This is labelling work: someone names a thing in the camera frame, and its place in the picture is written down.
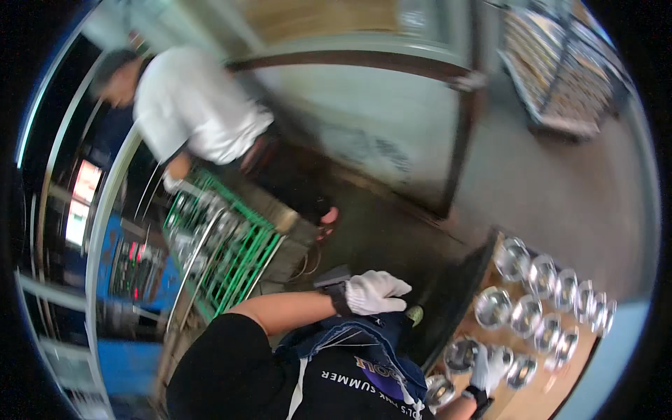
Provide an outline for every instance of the blue machine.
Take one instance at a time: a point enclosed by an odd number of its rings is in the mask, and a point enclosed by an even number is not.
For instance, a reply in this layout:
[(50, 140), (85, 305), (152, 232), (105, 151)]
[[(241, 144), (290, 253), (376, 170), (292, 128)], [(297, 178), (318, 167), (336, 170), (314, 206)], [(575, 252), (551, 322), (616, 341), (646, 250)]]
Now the blue machine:
[[(121, 218), (112, 214), (98, 266), (96, 295), (143, 310), (169, 310), (179, 274), (167, 251), (127, 239)], [(103, 382), (110, 395), (152, 395), (161, 343), (98, 339)]]
[(124, 236), (121, 218), (111, 215), (98, 266), (98, 298), (147, 310), (172, 308), (180, 277), (170, 254)]

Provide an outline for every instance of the green metal rack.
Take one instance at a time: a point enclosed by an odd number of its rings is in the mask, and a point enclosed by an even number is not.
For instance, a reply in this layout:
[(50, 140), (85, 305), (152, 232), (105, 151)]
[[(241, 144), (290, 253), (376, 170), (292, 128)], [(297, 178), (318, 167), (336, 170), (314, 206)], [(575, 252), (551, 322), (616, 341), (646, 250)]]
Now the green metal rack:
[(210, 233), (206, 239), (208, 246), (204, 247), (207, 248), (207, 264), (196, 276), (185, 276), (184, 264), (187, 261), (181, 261), (175, 250), (171, 250), (179, 262), (177, 265), (185, 279), (185, 288), (195, 297), (194, 305), (209, 323), (249, 296), (254, 283), (280, 246), (282, 235), (207, 170), (196, 169), (190, 174), (188, 182), (197, 191), (210, 194), (210, 197), (216, 196), (219, 200), (204, 202), (202, 194), (180, 191), (163, 225), (167, 238), (175, 229), (198, 237), (200, 226), (209, 223), (222, 207), (226, 208), (227, 217), (235, 220), (235, 228), (225, 236)]

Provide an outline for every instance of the dark pants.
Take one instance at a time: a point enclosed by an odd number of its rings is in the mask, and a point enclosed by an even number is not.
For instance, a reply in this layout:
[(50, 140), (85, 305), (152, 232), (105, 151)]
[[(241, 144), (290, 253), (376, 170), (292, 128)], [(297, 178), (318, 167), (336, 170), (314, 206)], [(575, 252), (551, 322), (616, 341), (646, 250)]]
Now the dark pants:
[[(246, 168), (245, 177), (303, 219), (318, 225), (320, 218), (330, 211), (331, 201), (323, 195), (314, 176), (301, 173), (294, 151), (282, 141), (276, 124), (271, 124), (260, 137), (265, 140), (264, 146)], [(244, 158), (225, 166), (240, 169)]]

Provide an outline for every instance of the wire rack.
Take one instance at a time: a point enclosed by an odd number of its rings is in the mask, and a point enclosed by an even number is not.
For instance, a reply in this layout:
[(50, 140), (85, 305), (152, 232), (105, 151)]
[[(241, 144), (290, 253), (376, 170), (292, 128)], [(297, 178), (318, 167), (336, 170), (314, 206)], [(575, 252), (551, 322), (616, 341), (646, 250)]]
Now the wire rack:
[(163, 230), (184, 287), (209, 323), (250, 295), (282, 235), (207, 170), (196, 169), (187, 181), (193, 188), (175, 196)]

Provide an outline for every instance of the white shirt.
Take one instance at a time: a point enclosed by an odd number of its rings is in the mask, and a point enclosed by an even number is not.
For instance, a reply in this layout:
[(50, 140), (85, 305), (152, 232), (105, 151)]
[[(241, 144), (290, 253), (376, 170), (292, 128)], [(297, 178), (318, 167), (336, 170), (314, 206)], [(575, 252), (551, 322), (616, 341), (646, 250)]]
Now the white shirt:
[(185, 143), (193, 155), (229, 163), (273, 122), (212, 56), (194, 47), (154, 57), (135, 95), (134, 119), (159, 163)]

